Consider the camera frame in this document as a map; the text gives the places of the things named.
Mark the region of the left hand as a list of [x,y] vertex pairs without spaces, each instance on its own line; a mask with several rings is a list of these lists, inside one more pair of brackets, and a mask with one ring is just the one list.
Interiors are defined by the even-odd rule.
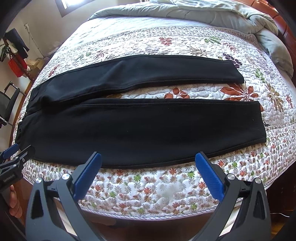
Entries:
[[15,218],[21,218],[23,209],[20,206],[20,202],[17,198],[17,194],[13,185],[10,186],[10,198],[9,198],[9,213]]

